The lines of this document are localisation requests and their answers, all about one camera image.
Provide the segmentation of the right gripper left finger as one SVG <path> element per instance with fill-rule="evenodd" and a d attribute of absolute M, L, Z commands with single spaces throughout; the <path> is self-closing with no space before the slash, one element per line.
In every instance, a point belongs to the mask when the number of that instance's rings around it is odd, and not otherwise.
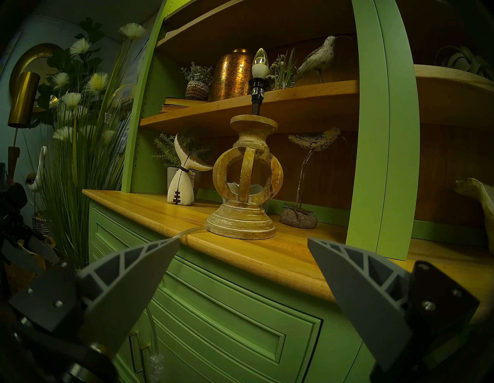
<path fill-rule="evenodd" d="M 43 348 L 87 348 L 99 343 L 116 353 L 150 303 L 179 239 L 159 240 L 113 252 L 82 270 L 60 262 L 10 299 L 24 338 Z"/>

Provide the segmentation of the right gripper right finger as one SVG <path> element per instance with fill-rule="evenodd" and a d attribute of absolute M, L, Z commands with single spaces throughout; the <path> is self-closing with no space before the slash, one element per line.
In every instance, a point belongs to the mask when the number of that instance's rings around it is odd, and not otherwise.
<path fill-rule="evenodd" d="M 425 260 L 407 271 L 379 254 L 308 239 L 330 290 L 375 360 L 369 380 L 424 380 L 466 346 L 479 300 Z"/>

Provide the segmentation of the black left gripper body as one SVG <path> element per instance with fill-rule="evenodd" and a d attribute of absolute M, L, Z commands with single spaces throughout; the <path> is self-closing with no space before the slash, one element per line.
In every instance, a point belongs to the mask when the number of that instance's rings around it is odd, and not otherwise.
<path fill-rule="evenodd" d="M 13 183 L 1 190 L 1 240 L 6 240 L 14 247 L 19 247 L 19 240 L 27 243 L 34 235 L 33 229 L 24 223 L 20 213 L 26 204 L 27 195 L 21 184 Z"/>

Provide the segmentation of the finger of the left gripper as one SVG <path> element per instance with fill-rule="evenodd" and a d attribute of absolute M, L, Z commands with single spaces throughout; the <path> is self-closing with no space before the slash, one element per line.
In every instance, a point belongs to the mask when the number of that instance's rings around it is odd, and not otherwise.
<path fill-rule="evenodd" d="M 10 242 L 4 241 L 1 253 L 8 261 L 24 270 L 41 272 L 38 262 L 22 247 L 15 247 Z"/>
<path fill-rule="evenodd" d="M 31 236 L 29 240 L 25 241 L 25 248 L 53 264 L 59 263 L 59 258 L 52 246 L 37 237 Z"/>

